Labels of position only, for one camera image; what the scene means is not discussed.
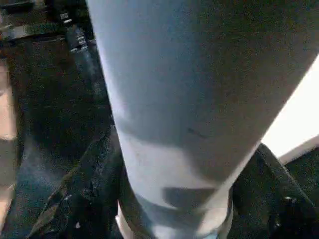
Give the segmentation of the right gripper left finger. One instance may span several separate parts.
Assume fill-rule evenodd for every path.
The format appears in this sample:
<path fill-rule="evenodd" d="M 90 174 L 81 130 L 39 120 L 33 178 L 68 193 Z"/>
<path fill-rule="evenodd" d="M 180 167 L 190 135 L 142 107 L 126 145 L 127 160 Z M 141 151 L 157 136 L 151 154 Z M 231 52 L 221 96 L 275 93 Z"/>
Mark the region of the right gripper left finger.
<path fill-rule="evenodd" d="M 93 141 L 49 197 L 29 239 L 109 239 L 118 212 L 123 158 L 114 127 Z"/>

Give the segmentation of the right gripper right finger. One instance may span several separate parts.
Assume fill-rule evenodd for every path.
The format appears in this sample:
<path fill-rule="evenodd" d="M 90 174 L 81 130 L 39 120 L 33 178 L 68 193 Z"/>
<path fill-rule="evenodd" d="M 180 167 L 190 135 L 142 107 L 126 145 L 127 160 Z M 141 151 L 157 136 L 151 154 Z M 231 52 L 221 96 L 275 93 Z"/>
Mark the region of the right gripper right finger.
<path fill-rule="evenodd" d="M 319 237 L 319 150 L 283 165 L 260 144 L 233 185 L 230 239 Z"/>

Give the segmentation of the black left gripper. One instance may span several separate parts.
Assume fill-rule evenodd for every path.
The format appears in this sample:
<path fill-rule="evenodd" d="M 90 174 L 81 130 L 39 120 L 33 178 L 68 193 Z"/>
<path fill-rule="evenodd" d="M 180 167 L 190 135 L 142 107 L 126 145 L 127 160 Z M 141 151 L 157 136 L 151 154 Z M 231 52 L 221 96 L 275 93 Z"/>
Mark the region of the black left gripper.
<path fill-rule="evenodd" d="M 61 38 L 91 94 L 98 100 L 107 97 L 85 0 L 2 0 L 0 35 L 5 43 Z"/>

